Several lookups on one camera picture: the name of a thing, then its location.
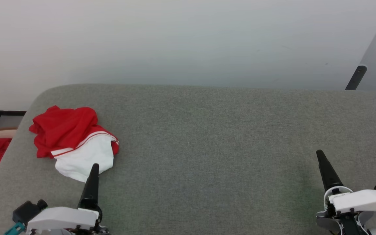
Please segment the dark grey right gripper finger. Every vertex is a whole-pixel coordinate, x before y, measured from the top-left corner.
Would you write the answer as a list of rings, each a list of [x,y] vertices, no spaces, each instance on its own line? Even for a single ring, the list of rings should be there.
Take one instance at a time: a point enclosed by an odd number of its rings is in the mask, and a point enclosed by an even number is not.
[[[325,191],[327,192],[329,189],[335,186],[343,186],[342,181],[336,174],[336,171],[332,167],[330,161],[327,159],[325,153],[322,150],[317,150],[316,155]]]

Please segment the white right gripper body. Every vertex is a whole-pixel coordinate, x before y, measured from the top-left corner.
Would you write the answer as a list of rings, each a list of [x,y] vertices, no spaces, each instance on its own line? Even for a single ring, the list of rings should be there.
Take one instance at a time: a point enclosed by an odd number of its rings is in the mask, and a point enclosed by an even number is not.
[[[376,235],[366,223],[376,213],[376,186],[373,190],[352,191],[334,186],[323,197],[324,211],[316,213],[316,225],[333,235]]]

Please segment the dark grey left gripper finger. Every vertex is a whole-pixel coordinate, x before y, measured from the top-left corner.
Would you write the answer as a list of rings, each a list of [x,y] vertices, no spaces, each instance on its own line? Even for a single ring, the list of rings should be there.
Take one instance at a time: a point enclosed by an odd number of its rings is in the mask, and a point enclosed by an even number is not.
[[[99,164],[93,164],[79,200],[78,209],[92,210],[102,214],[102,210],[98,205],[99,172]]]

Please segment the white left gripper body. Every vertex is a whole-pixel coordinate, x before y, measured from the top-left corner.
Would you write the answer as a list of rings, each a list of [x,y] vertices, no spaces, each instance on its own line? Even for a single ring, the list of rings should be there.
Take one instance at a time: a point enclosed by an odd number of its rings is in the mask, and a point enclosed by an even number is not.
[[[44,209],[26,226],[28,235],[109,235],[107,227],[100,225],[101,214],[94,210],[52,207]]]

